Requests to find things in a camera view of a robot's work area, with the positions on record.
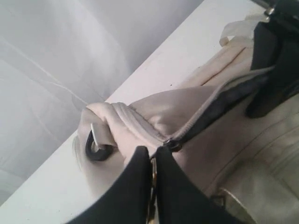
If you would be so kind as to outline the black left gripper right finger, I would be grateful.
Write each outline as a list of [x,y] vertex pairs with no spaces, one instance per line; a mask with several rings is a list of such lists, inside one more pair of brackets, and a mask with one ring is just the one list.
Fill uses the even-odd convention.
[[161,224],[230,224],[231,215],[214,204],[187,178],[171,151],[156,151],[157,206]]

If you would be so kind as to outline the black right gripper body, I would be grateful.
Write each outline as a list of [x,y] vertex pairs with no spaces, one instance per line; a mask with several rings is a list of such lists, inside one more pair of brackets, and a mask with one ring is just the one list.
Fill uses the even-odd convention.
[[270,64],[276,70],[299,69],[299,2],[277,0],[272,5],[269,30]]

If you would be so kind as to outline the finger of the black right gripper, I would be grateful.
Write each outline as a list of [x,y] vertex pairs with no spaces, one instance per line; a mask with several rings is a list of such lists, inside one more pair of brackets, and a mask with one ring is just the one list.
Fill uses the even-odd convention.
[[259,22],[254,29],[254,49],[250,70],[273,66],[281,47],[281,26],[275,21]]
[[249,118],[261,118],[299,93],[299,55],[281,55],[268,82],[246,109]]

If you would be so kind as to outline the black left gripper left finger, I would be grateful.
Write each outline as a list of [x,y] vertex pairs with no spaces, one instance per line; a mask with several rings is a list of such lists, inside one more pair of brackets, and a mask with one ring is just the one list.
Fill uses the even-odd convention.
[[76,224],[145,224],[151,193],[151,165],[146,147],[133,157],[108,191],[74,219]]

